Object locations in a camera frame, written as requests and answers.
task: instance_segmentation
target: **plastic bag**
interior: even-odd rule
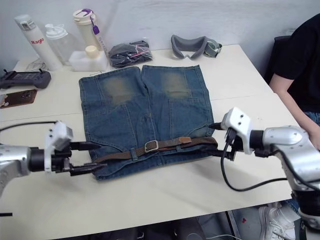
[[[109,51],[112,67],[123,68],[126,66],[152,60],[149,44],[146,41],[135,41],[129,44],[118,44]]]

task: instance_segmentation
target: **black controller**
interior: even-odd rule
[[[30,86],[33,85],[38,89],[45,89],[50,80],[51,75],[48,71],[6,71],[5,75],[0,78],[0,89],[7,89],[14,86]]]

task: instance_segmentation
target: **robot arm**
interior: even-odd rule
[[[295,126],[253,130],[251,119],[234,107],[222,122],[210,126],[226,130],[226,140],[231,152],[210,152],[213,156],[234,160],[237,151],[257,157],[276,156],[292,188],[292,195],[299,203],[302,219],[313,230],[320,230],[320,153],[309,141],[303,129]],[[70,172],[71,176],[87,174],[104,168],[107,164],[87,163],[73,166],[72,150],[100,148],[92,142],[71,142],[72,130],[62,122],[56,122],[45,138],[45,149],[0,144],[0,196],[8,182],[30,172]]]
[[[227,130],[227,139],[234,133],[232,153],[254,152],[257,157],[276,156],[281,160],[292,197],[298,201],[301,218],[309,227],[307,239],[319,239],[319,233],[311,232],[320,231],[320,152],[309,141],[307,132],[290,125],[252,130],[250,118],[236,107],[212,127]]]
[[[86,151],[100,148],[93,142],[71,142],[73,131],[57,121],[45,136],[45,148],[0,144],[0,197],[10,180],[31,172],[70,172],[71,176],[95,172],[107,164],[86,163],[74,166],[70,163],[73,150]]]

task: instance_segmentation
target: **white table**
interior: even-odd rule
[[[224,46],[216,59],[174,60],[170,50],[153,51],[153,56],[150,65],[200,64],[217,122],[237,106],[251,116],[256,129],[297,124],[238,45]],[[0,128],[25,121],[61,120],[73,129],[74,141],[84,141],[78,80],[88,75],[53,72],[49,87],[39,91],[34,104],[24,106],[25,111],[21,107],[0,110]],[[64,95],[57,97],[54,91]],[[1,142],[43,148],[48,128],[13,128],[1,133]],[[223,131],[213,134],[220,149],[224,135]],[[71,161],[81,164],[90,157],[87,152],[73,151]],[[226,160],[225,165],[230,182],[239,188],[285,176],[275,157],[237,153],[235,162]],[[216,157],[102,182],[90,174],[70,177],[36,172],[6,187],[0,212],[12,212],[13,217],[0,218],[0,239],[55,239],[112,231],[280,201],[290,198],[290,193],[286,181],[235,192],[224,183]]]

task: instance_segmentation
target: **metal buckle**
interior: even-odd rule
[[[151,148],[151,149],[148,149],[147,145],[148,145],[149,143],[152,143],[152,142],[155,142],[155,147],[154,147],[154,148]],[[151,152],[151,151],[155,151],[155,150],[158,150],[158,149],[159,149],[159,143],[158,143],[157,140],[148,141],[148,142],[146,142],[145,145],[144,145],[144,152],[145,152],[145,153],[149,153],[149,152]]]

